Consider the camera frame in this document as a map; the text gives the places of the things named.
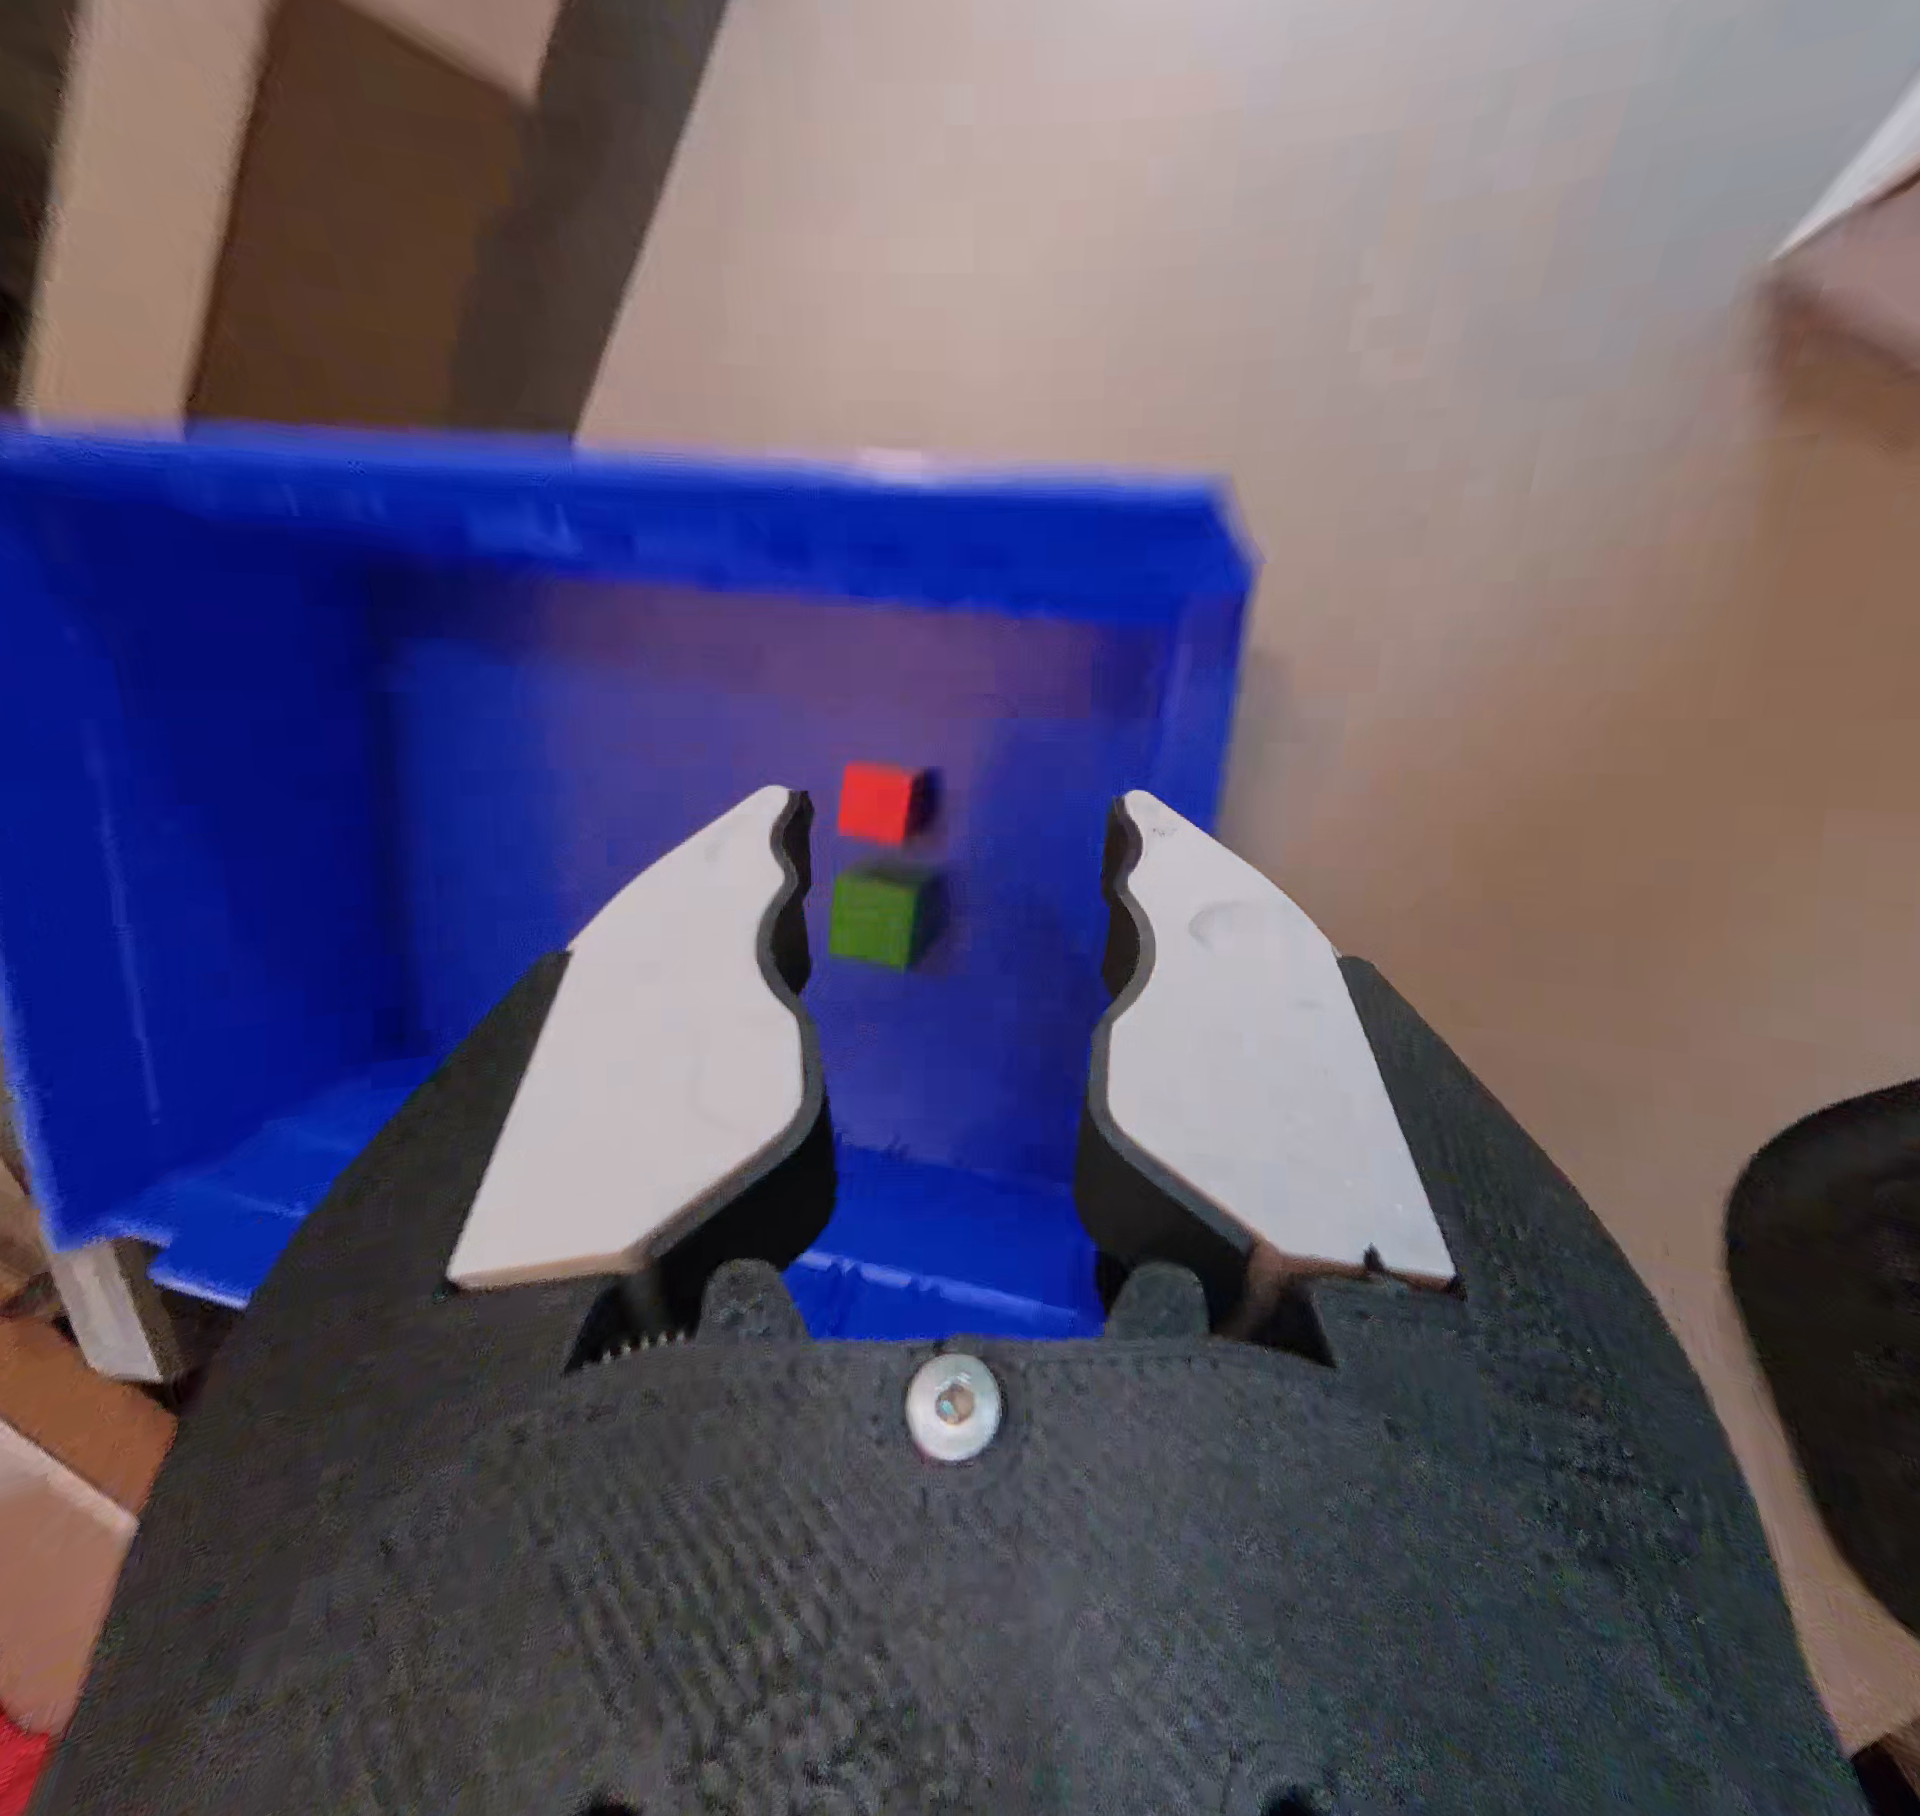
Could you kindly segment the red wooden cube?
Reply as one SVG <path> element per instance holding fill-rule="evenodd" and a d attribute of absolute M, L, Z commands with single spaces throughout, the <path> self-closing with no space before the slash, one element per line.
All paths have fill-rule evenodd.
<path fill-rule="evenodd" d="M 907 846 L 935 822 L 941 775 L 902 763 L 842 763 L 835 833 L 851 845 Z"/>

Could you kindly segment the desk with wooden edge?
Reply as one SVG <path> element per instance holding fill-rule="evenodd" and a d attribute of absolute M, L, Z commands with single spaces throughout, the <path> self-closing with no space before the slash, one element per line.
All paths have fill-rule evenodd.
<path fill-rule="evenodd" d="M 172 1435 L 151 1380 L 87 1359 L 29 1211 L 2 1196 L 2 1714 L 21 1729 L 72 1720 Z"/>

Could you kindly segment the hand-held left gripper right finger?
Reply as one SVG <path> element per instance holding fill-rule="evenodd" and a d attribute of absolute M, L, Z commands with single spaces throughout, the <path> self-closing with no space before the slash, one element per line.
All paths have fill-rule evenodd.
<path fill-rule="evenodd" d="M 1074 1204 L 1102 1304 L 1194 1281 L 1258 1340 L 1321 1278 L 1454 1290 L 1427 1185 L 1340 955 L 1258 867 L 1148 789 L 1111 801 L 1102 986 Z"/>

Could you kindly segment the blue plastic bin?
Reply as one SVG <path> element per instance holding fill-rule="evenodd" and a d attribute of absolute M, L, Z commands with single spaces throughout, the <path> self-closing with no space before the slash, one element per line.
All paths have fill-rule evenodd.
<path fill-rule="evenodd" d="M 1094 1334 L 1105 819 L 1214 825 L 1255 573 L 1215 484 L 2 424 L 2 1061 L 49 1240 L 248 1305 L 529 964 L 784 785 L 811 1331 Z M 924 837 L 835 833 L 856 760 L 941 775 Z M 829 955 L 851 864 L 941 876 L 911 971 Z"/>

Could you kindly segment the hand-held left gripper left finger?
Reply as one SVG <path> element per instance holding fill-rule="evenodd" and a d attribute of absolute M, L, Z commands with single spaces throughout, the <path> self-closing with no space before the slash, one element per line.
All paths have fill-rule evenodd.
<path fill-rule="evenodd" d="M 729 1261 L 786 1270 L 837 1201 L 811 974 L 811 795 L 760 788 L 623 886 L 562 950 L 468 1204 L 465 1295 L 611 1278 L 690 1331 Z"/>

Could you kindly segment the white cardboard mailer box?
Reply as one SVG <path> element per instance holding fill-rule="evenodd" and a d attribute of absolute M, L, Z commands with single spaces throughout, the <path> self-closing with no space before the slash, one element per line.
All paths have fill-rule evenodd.
<path fill-rule="evenodd" d="M 1762 277 L 1779 387 L 1825 370 L 1916 384 L 1916 81 L 1907 81 Z"/>

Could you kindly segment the green wooden cube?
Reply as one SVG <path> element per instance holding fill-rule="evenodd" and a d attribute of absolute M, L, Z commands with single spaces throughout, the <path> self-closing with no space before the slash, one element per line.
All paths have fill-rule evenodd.
<path fill-rule="evenodd" d="M 829 955 L 911 971 L 935 942 L 941 876 L 917 864 L 851 864 L 831 883 Z"/>

